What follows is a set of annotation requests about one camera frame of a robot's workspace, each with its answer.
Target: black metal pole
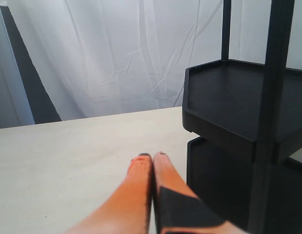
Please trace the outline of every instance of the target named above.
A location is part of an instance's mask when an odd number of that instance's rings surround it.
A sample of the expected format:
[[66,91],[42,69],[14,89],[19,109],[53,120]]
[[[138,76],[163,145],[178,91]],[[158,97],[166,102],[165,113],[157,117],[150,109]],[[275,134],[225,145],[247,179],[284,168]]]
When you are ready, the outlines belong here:
[[248,231],[262,234],[295,0],[272,0]]
[[231,22],[231,0],[224,0],[223,9],[223,35],[221,59],[229,59],[229,42],[230,42],[230,22]]

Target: black shelf tray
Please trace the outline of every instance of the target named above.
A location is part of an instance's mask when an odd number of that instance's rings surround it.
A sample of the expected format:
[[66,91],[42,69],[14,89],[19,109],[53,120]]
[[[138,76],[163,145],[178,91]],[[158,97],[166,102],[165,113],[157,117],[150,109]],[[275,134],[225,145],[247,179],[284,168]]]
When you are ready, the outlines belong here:
[[[188,68],[184,128],[252,161],[263,77],[263,64],[237,60],[218,60]],[[286,69],[275,144],[278,163],[302,147],[301,70]]]
[[[215,212],[246,230],[253,164],[205,140],[188,143],[187,184]],[[264,234],[302,234],[302,163],[274,165]]]

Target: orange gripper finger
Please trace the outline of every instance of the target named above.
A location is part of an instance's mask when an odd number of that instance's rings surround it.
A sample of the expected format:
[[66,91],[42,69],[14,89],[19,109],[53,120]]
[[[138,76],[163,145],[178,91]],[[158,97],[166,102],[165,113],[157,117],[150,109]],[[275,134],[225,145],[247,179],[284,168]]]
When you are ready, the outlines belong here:
[[140,154],[110,198],[68,234],[147,234],[151,206],[152,158]]
[[200,200],[180,177],[166,154],[157,153],[153,167],[158,234],[245,234]]

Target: table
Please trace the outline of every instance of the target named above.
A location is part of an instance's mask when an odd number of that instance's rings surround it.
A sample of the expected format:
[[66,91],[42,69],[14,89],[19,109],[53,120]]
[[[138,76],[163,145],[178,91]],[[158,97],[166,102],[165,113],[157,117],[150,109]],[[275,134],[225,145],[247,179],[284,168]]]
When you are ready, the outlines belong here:
[[139,153],[167,153],[186,179],[195,137],[180,107],[0,129],[0,234],[67,230],[111,195]]

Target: white backdrop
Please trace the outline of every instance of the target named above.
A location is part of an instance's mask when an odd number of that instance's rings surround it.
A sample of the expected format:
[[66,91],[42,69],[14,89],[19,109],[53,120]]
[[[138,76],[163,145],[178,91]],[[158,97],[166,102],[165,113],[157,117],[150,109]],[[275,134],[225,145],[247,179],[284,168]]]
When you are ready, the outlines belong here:
[[[270,0],[232,0],[230,57],[264,63]],[[223,0],[8,0],[62,120],[178,106],[220,58]],[[288,66],[302,69],[302,0]]]

